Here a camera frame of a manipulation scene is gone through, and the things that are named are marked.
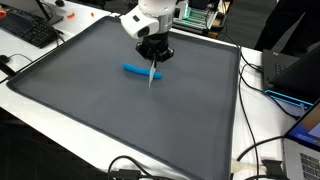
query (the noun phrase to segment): laptop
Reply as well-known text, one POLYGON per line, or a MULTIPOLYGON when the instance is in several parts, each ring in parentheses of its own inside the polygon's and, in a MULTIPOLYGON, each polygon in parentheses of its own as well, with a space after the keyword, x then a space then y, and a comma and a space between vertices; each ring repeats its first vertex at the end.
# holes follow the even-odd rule
POLYGON ((264 50, 262 65, 270 97, 306 109, 320 98, 320 46, 300 59, 264 50))
POLYGON ((285 134, 283 146, 289 179, 320 179, 320 99, 285 134))

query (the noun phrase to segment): table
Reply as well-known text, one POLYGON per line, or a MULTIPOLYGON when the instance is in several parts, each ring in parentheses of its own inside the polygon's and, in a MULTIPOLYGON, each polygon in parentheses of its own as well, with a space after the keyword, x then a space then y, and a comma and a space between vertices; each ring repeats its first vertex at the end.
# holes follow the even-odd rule
MULTIPOLYGON (((54 4, 54 0, 46 0, 45 2, 54 4)), ((65 4, 66 5, 64 7, 57 10, 57 13, 64 16, 65 19, 55 24, 54 27, 64 32, 64 38, 66 40, 75 36, 99 18, 111 14, 107 11, 71 2, 65 1, 65 4), (74 12, 76 16, 72 19, 67 19, 66 15, 72 12, 74 12)), ((215 43, 227 44, 175 29, 172 31, 215 43)), ((0 31, 0 39, 5 40, 2 41, 2 43, 5 43, 5 46, 0 47, 0 52, 2 54, 9 56, 11 54, 20 53, 30 57, 32 60, 38 59, 56 47, 56 43, 52 43, 44 49, 38 49, 3 31, 0 31)), ((260 52, 243 48, 243 54, 250 63, 261 63, 260 52)), ((19 70, 20 68, 28 65, 28 63, 29 62, 22 57, 15 56, 9 63, 9 66, 14 70, 19 70)), ((0 72, 0 81, 5 78, 5 74, 0 72)), ((244 78, 249 84, 257 88, 261 88, 261 75, 256 73, 254 70, 247 68, 244 72, 244 78)), ((5 83, 6 81, 0 84, 0 106, 3 109, 18 117, 31 127, 59 143, 93 166, 101 170, 107 170, 110 162, 115 157, 128 155, 147 166, 148 170, 153 175, 162 175, 176 179, 187 179, 183 175, 175 172, 171 168, 150 158, 149 156, 133 150, 130 147, 105 136, 104 134, 59 114, 58 112, 12 92, 6 87, 5 83)), ((241 87, 241 91, 244 106, 247 110, 249 121, 257 141, 283 135, 294 124, 295 121, 292 118, 286 116, 271 101, 267 100, 259 93, 245 87, 245 85, 241 87)), ((291 105, 284 104, 284 107, 291 113, 301 113, 299 108, 291 105)), ((252 138, 238 100, 234 121, 232 157, 236 158, 250 145, 252 145, 252 138)), ((280 141, 263 145, 258 148, 258 151, 261 158, 276 160, 283 159, 280 141)), ((252 151, 245 156, 243 162, 255 164, 254 152, 252 151)), ((117 162, 114 167, 134 168, 132 163, 126 160, 117 162)), ((255 174, 256 172, 254 171, 242 171, 237 173, 234 179, 245 179, 255 174)))

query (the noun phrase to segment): keyboard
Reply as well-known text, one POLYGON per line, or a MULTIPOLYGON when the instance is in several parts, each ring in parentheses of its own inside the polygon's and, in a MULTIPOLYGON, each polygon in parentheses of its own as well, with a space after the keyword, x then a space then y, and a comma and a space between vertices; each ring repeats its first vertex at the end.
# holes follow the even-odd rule
POLYGON ((288 68, 287 66, 284 66, 282 64, 275 64, 276 75, 281 74, 287 68, 288 68))
POLYGON ((320 180, 319 159, 301 153, 303 176, 307 180, 320 180))
POLYGON ((0 19, 0 29, 39 48, 47 46, 58 37, 53 27, 15 11, 7 12, 0 19))

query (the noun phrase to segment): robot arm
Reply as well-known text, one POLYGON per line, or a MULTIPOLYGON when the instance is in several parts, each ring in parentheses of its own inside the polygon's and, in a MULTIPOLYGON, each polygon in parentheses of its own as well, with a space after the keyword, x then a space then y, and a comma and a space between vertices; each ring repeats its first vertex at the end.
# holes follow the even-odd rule
POLYGON ((164 62, 173 56, 168 36, 176 3, 177 0, 139 0, 138 6, 120 17, 122 26, 132 38, 143 38, 136 49, 145 59, 164 62))
POLYGON ((128 34, 139 39, 171 29, 177 0, 139 0, 128 14, 121 16, 121 24, 128 34))

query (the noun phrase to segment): gray mat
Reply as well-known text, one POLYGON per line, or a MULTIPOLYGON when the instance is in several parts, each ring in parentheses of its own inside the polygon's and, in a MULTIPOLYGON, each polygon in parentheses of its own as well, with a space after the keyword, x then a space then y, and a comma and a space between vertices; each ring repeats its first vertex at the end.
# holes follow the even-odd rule
POLYGON ((191 179, 228 179, 238 49, 171 33, 175 56, 149 89, 148 77, 122 70, 151 64, 118 21, 101 19, 8 87, 191 179))

